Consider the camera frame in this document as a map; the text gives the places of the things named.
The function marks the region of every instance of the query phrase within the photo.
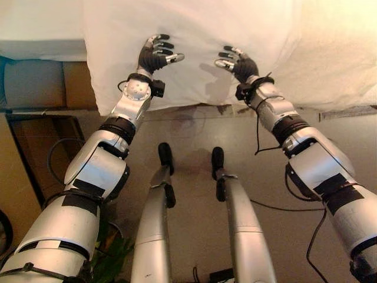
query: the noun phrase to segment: white fabric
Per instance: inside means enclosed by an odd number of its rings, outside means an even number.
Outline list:
[[[377,1],[305,0],[302,39],[272,77],[295,106],[377,105]]]
[[[155,72],[166,82],[150,110],[197,103],[237,103],[237,81],[213,61],[223,45],[248,52],[261,74],[286,60],[299,39],[300,1],[84,0],[84,35],[101,115],[119,100],[117,84],[135,71],[153,34],[171,35],[184,61]]]
[[[82,1],[0,0],[0,55],[86,61]]]

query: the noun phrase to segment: black tape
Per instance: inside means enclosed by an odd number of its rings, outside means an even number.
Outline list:
[[[126,165],[124,172],[123,172],[122,176],[120,177],[119,182],[117,183],[115,188],[111,191],[111,193],[108,195],[108,197],[106,198],[106,201],[110,201],[110,200],[116,199],[118,197],[120,191],[123,189],[123,187],[124,187],[125,183],[127,182],[129,176],[130,176],[130,168]]]
[[[377,245],[377,237],[370,238],[352,249],[350,265],[351,274],[361,283],[376,283],[377,273],[375,266],[368,262],[362,252]]]
[[[323,181],[319,186],[314,188],[314,191],[318,195],[328,195],[330,193],[335,193],[346,183],[347,180],[343,177],[342,174],[338,173]]]
[[[93,185],[91,183],[85,182],[83,180],[75,179],[73,182],[73,185],[77,188],[80,189],[81,191],[85,193],[90,193],[91,195],[95,196],[102,196],[105,192],[104,189]]]
[[[340,173],[323,181],[314,191],[322,195],[332,215],[343,205],[364,198]]]
[[[104,189],[79,179],[75,179],[73,185],[84,193],[96,197],[101,197],[105,192]],[[94,199],[86,198],[85,196],[73,194],[66,195],[61,206],[75,206],[77,208],[85,209],[97,216],[98,203]]]

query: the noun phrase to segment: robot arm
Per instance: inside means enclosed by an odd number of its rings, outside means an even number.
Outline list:
[[[0,270],[0,282],[86,282],[100,223],[100,206],[115,199],[130,170],[125,162],[152,96],[164,83],[155,70],[184,59],[166,48],[169,36],[149,38],[122,97],[105,123],[87,140],[65,174],[65,189],[40,214]]]
[[[289,158],[286,174],[307,198],[329,212],[347,254],[350,271],[360,282],[375,282],[377,272],[377,196],[355,180],[347,156],[310,127],[243,51],[225,46],[215,65],[234,73],[241,84],[236,97],[257,112],[262,125]]]

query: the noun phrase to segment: gray floor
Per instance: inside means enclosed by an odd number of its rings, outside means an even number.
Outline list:
[[[135,237],[147,196],[149,181],[159,168],[157,145],[168,142],[176,172],[172,176],[176,207],[168,211],[171,262],[174,282],[193,282],[197,266],[201,282],[209,273],[230,268],[226,205],[215,198],[210,153],[214,146],[225,151],[225,167],[239,176],[249,196],[284,208],[318,208],[287,192],[284,171],[287,159],[280,150],[256,150],[256,117],[242,107],[195,106],[149,112],[127,158],[131,176],[120,197],[111,204],[117,222],[127,236]],[[104,120],[97,112],[76,113],[85,137]],[[377,115],[324,120],[307,112],[303,117],[331,138],[353,161],[358,181],[377,192]],[[277,145],[260,128],[262,148]],[[321,212],[279,212],[254,205],[269,245],[277,280],[322,282],[305,258],[306,249]],[[349,260],[329,219],[312,249],[312,261],[331,283],[356,282],[349,273]],[[129,279],[131,258],[122,276]]]

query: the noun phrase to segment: wire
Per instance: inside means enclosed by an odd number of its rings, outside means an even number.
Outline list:
[[[47,207],[47,205],[50,203],[50,201],[52,201],[53,199],[56,199],[58,196],[61,195],[61,192],[60,193],[54,193],[52,196],[49,196],[43,203],[42,205],[42,210],[45,210],[45,208]]]
[[[316,201],[317,201],[317,200],[315,200],[315,199],[301,198],[300,196],[296,195],[296,194],[290,189],[290,187],[289,187],[289,185],[288,185],[288,172],[285,172],[285,186],[287,187],[288,192],[290,192],[290,194],[291,194],[292,196],[294,196],[296,199],[300,199],[300,200],[302,200],[302,201],[304,201],[304,202],[316,202]]]
[[[64,186],[64,182],[62,180],[59,179],[59,177],[55,174],[55,172],[53,171],[52,169],[52,166],[51,166],[51,156],[52,156],[52,152],[55,150],[55,148],[62,142],[67,142],[67,141],[75,141],[75,142],[81,142],[81,143],[85,143],[85,141],[81,140],[81,139],[76,139],[76,138],[71,138],[71,137],[67,137],[67,138],[64,138],[64,139],[61,139],[61,140],[58,140],[56,143],[54,143],[54,145],[50,148],[49,152],[48,152],[48,157],[47,157],[47,169],[48,171],[50,172],[50,174],[52,175],[52,177],[54,177],[54,179],[59,183],[61,184],[62,186]]]
[[[109,253],[103,251],[103,250],[100,249],[100,248],[95,247],[94,249],[95,249],[96,251],[100,252],[101,254],[104,254],[104,255],[109,256],[109,257],[111,257],[111,258],[114,257],[114,255],[110,255]]]
[[[4,267],[6,261],[11,257],[12,253],[16,251],[17,247],[11,249],[1,260],[0,260],[0,270]]]
[[[310,261],[309,259],[309,256],[310,256],[310,251],[312,250],[312,246],[313,246],[313,243],[314,243],[314,240],[317,236],[317,233],[320,229],[320,227],[322,226],[323,222],[325,221],[326,219],[326,214],[327,214],[327,211],[326,209],[323,210],[323,216],[322,216],[322,219],[320,220],[320,222],[318,223],[316,229],[314,230],[314,233],[313,233],[313,236],[312,236],[312,239],[310,240],[310,244],[307,248],[307,251],[306,251],[306,259],[308,261],[308,263],[310,264],[310,266],[318,273],[318,275],[322,278],[322,280],[325,282],[325,283],[329,283],[329,281],[326,280],[326,278],[322,275],[322,273],[320,273],[320,271],[315,267],[315,265]]]
[[[273,149],[280,149],[282,148],[281,146],[276,146],[276,147],[269,147],[269,148],[266,148],[266,149],[259,149],[259,113],[258,113],[258,108],[259,106],[265,102],[267,99],[270,99],[270,98],[276,98],[276,97],[283,97],[283,96],[273,96],[273,97],[268,97],[268,98],[265,98],[263,99],[259,104],[258,106],[255,108],[255,113],[257,113],[257,151],[254,153],[254,155],[257,155],[258,153],[260,152],[265,152],[267,150],[273,150]]]
[[[109,223],[111,226],[115,227],[116,230],[118,230],[118,233],[121,236],[121,238],[124,239],[123,233],[122,233],[121,229],[119,228],[119,226],[117,224],[115,224],[114,222],[111,222],[111,221],[108,221],[107,223]]]
[[[125,82],[127,82],[127,80],[124,80],[124,81],[120,81],[119,83],[118,83],[118,89],[119,89],[119,91],[122,93],[123,92],[123,90],[120,88],[120,85],[122,84],[122,83],[125,83]]]
[[[194,283],[200,283],[199,277],[198,277],[198,269],[196,266],[193,268],[193,277],[194,277]]]
[[[308,212],[308,211],[320,211],[320,210],[325,210],[324,208],[311,208],[311,209],[291,209],[291,208],[278,208],[276,206],[271,206],[271,205],[266,205],[262,202],[258,202],[254,199],[250,199],[251,202],[256,203],[257,205],[264,206],[266,208],[271,208],[271,209],[276,209],[276,210],[281,210],[281,211],[288,211],[288,212]]]

